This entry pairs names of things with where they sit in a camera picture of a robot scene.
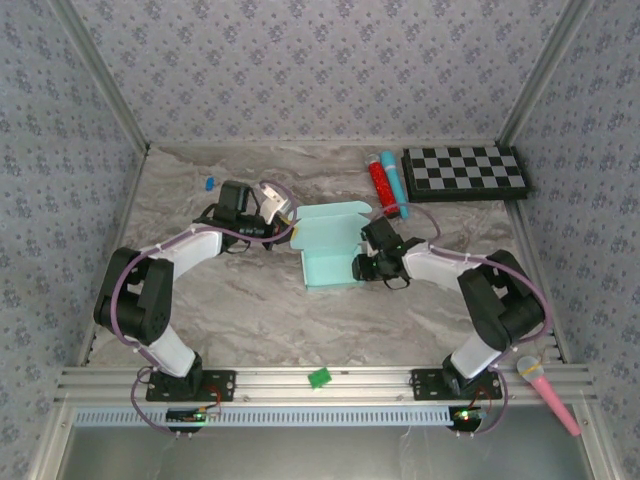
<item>blue marker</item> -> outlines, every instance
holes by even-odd
[[[407,197],[404,196],[404,188],[402,188],[402,182],[398,176],[398,170],[396,168],[396,158],[389,150],[385,150],[380,154],[380,163],[384,167],[384,171],[387,173],[393,196],[396,197],[396,203],[407,203]],[[409,217],[409,209],[407,207],[399,207],[400,216],[402,218]]]

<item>red textured roller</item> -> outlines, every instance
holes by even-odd
[[[382,206],[386,207],[388,205],[393,205],[394,203],[396,203],[396,198],[393,195],[391,185],[389,185],[389,180],[387,179],[387,174],[380,164],[378,156],[369,155],[367,157],[367,164],[369,168],[369,174],[371,175],[371,179],[373,180],[373,185],[376,187],[376,192],[378,192],[378,198],[380,199],[380,203],[382,204]],[[398,207],[390,208],[385,212],[385,215],[388,218],[395,218],[399,214],[400,210],[398,210]]]

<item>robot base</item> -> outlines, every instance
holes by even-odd
[[[502,388],[497,373],[484,371],[468,383],[459,394],[451,390],[442,368],[417,368],[411,370],[413,399],[419,400],[469,400],[476,398],[478,388],[486,390],[492,400],[502,398]]]
[[[153,372],[147,386],[147,402],[232,402],[236,389],[234,370],[203,370],[196,354],[184,378]]]

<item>small blue object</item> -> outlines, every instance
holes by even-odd
[[[391,184],[391,190],[393,196],[396,197],[396,203],[407,203],[407,197],[404,194],[404,188],[402,188],[402,182],[398,175],[398,169],[396,168],[396,158],[389,150],[385,150],[380,154],[380,163],[384,167],[384,171],[387,173],[389,184]],[[400,216],[402,218],[409,217],[409,209],[407,207],[399,207]]]
[[[298,208],[291,248],[302,250],[307,290],[358,284],[351,264],[361,252],[360,231],[369,223],[364,202],[329,203]]]

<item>teal cardboard box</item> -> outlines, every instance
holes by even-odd
[[[298,208],[297,233],[291,248],[302,250],[302,271],[308,290],[359,283],[351,264],[361,253],[360,231],[369,223],[364,202],[328,203]]]

